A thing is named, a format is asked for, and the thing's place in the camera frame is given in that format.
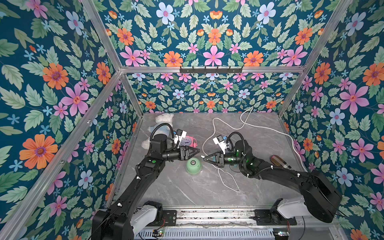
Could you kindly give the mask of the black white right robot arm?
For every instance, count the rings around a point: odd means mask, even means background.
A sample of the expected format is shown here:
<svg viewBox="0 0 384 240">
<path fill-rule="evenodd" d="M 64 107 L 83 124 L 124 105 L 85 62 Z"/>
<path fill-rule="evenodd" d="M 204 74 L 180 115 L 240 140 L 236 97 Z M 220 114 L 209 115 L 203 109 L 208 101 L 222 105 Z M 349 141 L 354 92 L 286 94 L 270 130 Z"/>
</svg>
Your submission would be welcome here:
<svg viewBox="0 0 384 240">
<path fill-rule="evenodd" d="M 310 215 L 324 223 L 331 223 L 340 206 L 342 195 L 322 172 L 299 172 L 280 167 L 256 157 L 252 147 L 239 132 L 227 139 L 214 138 L 220 150 L 203 156 L 203 160 L 218 168 L 226 165 L 239 167 L 246 178 L 274 182 L 300 193 L 304 208 Z"/>
</svg>

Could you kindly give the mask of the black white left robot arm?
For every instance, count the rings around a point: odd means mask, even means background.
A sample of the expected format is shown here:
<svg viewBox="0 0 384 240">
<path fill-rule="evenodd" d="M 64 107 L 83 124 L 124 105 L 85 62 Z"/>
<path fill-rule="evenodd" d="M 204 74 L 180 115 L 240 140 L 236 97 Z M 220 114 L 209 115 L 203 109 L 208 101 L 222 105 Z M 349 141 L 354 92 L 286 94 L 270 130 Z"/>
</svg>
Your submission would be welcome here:
<svg viewBox="0 0 384 240">
<path fill-rule="evenodd" d="M 174 131 L 169 123 L 154 128 L 148 153 L 135 167 L 135 178 L 107 210 L 99 210 L 94 216 L 91 240 L 133 240 L 148 224 L 161 219 L 161 204 L 148 203 L 140 210 L 137 205 L 166 162 L 187 161 L 200 152 L 197 148 L 180 145 L 186 135 L 183 130 Z"/>
</svg>

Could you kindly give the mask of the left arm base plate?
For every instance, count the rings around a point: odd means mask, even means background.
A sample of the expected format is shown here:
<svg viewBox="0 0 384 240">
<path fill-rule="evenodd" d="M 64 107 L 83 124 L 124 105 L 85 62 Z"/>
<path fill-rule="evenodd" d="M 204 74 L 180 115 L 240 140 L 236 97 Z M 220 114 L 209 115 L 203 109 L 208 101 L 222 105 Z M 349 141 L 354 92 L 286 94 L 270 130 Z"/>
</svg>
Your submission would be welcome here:
<svg viewBox="0 0 384 240">
<path fill-rule="evenodd" d="M 174 227 L 177 221 L 176 210 L 161 210 L 158 211 L 155 226 L 157 227 Z"/>
</svg>

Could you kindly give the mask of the green round meat grinder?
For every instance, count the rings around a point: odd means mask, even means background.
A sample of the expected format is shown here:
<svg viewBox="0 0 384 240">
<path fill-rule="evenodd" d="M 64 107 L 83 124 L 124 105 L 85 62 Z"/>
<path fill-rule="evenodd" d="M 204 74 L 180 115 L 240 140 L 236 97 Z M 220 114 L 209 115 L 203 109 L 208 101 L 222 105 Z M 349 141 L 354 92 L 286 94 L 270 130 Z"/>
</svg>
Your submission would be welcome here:
<svg viewBox="0 0 384 240">
<path fill-rule="evenodd" d="M 196 175 L 200 173 L 202 164 L 199 159 L 191 158 L 187 161 L 186 171 L 191 175 Z"/>
</svg>

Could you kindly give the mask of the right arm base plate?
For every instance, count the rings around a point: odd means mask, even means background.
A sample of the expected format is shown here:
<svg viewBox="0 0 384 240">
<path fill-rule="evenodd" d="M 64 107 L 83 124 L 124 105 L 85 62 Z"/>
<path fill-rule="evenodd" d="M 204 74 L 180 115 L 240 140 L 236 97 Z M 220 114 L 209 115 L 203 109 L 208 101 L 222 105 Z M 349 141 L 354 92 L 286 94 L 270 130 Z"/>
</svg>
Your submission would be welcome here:
<svg viewBox="0 0 384 240">
<path fill-rule="evenodd" d="M 255 216 L 253 220 L 257 222 L 258 226 L 296 226 L 297 221 L 295 218 L 284 218 L 277 211 L 271 210 L 254 210 Z"/>
</svg>

